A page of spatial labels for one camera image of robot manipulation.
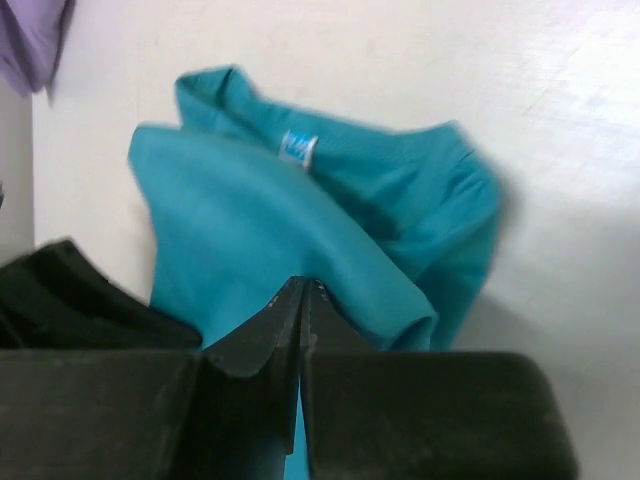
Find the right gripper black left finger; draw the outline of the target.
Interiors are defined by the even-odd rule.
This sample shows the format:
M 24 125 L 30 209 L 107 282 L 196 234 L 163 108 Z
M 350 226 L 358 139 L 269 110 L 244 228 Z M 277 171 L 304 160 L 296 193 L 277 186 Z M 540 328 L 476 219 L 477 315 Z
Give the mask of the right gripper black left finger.
M 234 379 L 258 379 L 274 411 L 273 429 L 287 455 L 294 450 L 304 279 L 288 279 L 257 314 L 204 350 L 214 367 Z

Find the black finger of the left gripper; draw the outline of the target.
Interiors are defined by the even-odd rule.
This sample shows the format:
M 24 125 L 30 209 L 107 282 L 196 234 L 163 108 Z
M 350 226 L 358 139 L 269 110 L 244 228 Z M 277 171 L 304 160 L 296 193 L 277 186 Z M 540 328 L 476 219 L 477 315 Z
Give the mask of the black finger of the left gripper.
M 197 349 L 200 332 L 130 296 L 70 239 L 1 266 L 3 349 Z

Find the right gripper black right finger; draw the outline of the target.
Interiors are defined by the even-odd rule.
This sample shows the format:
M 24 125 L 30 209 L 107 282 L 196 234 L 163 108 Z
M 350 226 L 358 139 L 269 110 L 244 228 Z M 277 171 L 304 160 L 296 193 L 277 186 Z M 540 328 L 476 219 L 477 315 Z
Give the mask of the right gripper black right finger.
M 301 404 L 307 456 L 374 458 L 380 436 L 380 353 L 309 284 L 302 307 Z

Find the teal t shirt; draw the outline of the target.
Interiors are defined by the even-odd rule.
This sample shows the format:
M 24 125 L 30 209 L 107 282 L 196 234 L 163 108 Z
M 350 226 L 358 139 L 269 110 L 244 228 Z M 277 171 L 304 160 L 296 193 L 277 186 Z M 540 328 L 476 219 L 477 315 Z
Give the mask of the teal t shirt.
M 151 303 L 205 345 L 293 276 L 321 281 L 376 347 L 450 347 L 490 270 L 503 195 L 453 123 L 391 132 L 260 96 L 221 67 L 175 84 L 181 126 L 129 163 L 157 242 Z

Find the purple t shirt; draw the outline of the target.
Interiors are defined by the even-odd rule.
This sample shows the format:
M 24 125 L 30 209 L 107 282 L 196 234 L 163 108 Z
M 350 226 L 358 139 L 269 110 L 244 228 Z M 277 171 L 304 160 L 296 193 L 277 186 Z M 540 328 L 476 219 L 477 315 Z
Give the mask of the purple t shirt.
M 1 75 L 23 98 L 53 83 L 75 1 L 1 2 Z

